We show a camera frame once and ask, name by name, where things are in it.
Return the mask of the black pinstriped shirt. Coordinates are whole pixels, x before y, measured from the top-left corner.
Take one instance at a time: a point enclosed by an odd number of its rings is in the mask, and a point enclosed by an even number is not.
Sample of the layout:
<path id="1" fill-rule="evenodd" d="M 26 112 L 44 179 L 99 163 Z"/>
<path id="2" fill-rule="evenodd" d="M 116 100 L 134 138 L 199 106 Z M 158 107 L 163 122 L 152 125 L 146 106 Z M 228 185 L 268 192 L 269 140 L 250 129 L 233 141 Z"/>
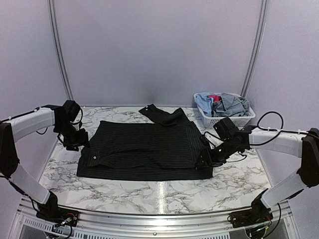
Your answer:
<path id="1" fill-rule="evenodd" d="M 173 113 L 154 105 L 140 114 L 150 123 L 100 121 L 84 147 L 76 175 L 85 178 L 124 181 L 204 180 L 211 170 L 196 170 L 200 152 L 209 148 L 201 141 L 201 132 L 182 108 Z"/>

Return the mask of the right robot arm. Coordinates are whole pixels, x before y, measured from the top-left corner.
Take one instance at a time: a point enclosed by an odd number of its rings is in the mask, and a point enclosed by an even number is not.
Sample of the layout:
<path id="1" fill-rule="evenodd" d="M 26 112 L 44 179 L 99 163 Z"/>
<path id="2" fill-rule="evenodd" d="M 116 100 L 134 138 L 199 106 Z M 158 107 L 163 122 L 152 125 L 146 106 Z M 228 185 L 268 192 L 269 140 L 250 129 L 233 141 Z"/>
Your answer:
<path id="1" fill-rule="evenodd" d="M 271 208 L 289 200 L 303 190 L 319 184 L 319 130 L 285 130 L 248 125 L 242 129 L 229 117 L 214 125 L 216 139 L 222 143 L 204 149 L 196 167 L 217 167 L 226 163 L 234 153 L 249 149 L 257 151 L 266 172 L 278 178 L 277 184 L 261 192 L 251 208 L 232 212 L 228 218 L 234 228 L 246 227 L 273 218 Z"/>

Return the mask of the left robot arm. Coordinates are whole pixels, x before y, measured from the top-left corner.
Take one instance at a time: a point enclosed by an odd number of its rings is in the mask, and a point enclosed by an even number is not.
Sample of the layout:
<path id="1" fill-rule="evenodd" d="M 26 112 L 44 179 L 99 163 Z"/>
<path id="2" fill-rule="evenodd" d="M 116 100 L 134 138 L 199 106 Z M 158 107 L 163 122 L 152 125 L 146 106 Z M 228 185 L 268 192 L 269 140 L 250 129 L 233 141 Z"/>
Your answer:
<path id="1" fill-rule="evenodd" d="M 88 132 L 82 128 L 81 107 L 72 100 L 63 105 L 45 105 L 29 112 L 8 117 L 0 122 L 0 173 L 10 185 L 28 197 L 39 218 L 53 222 L 75 221 L 77 211 L 58 206 L 57 196 L 35 179 L 32 166 L 41 167 L 44 150 L 36 145 L 35 134 L 45 134 L 51 127 L 57 139 L 68 151 L 78 151 L 89 146 Z"/>

